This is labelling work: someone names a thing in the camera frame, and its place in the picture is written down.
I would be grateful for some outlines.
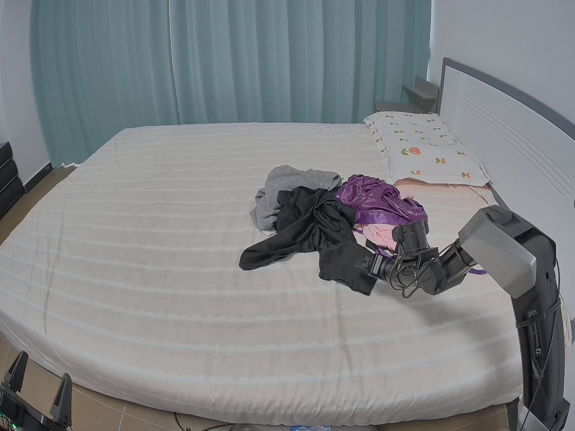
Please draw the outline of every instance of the curtain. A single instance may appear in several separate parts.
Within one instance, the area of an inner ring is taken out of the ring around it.
[[[34,0],[53,164],[130,126],[361,122],[427,74],[431,0]]]

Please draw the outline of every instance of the gray towel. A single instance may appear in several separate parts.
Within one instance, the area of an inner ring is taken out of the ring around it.
[[[267,175],[266,185],[256,193],[255,208],[249,212],[249,215],[258,230],[271,234],[275,231],[278,217],[278,192],[280,190],[291,191],[296,187],[333,190],[339,185],[341,185],[341,176],[337,172],[316,171],[315,169],[300,171],[287,164],[277,166]]]

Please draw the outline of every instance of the floral pillowcase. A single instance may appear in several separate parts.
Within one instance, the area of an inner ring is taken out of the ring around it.
[[[489,182],[478,158],[435,113],[380,111],[363,121],[387,165],[390,183],[411,178],[482,187]]]

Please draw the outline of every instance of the floor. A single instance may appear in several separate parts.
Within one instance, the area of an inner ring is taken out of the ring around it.
[[[46,176],[30,193],[23,196],[0,219],[0,243],[24,219],[26,214],[54,186],[65,179],[75,167],[59,167]],[[0,378],[18,354],[0,334]],[[21,396],[40,412],[48,415],[60,378],[33,362],[28,362]],[[192,415],[178,414],[181,425],[191,431],[221,424],[215,420]],[[378,426],[379,431],[499,431],[507,429],[508,418],[505,404],[487,407],[476,412],[456,415],[440,420],[412,421]],[[179,430],[174,414],[164,410],[150,409],[132,402],[111,398],[74,385],[72,391],[72,427],[75,431],[165,431]]]

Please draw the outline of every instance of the bed sheet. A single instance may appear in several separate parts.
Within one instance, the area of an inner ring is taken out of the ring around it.
[[[280,164],[385,178],[362,124],[120,132],[0,247],[0,330],[78,384],[229,422],[382,424],[521,393],[511,304],[488,275],[404,300],[320,279],[317,252],[242,271],[265,238],[255,192]],[[439,248],[494,203],[487,188],[397,185]]]

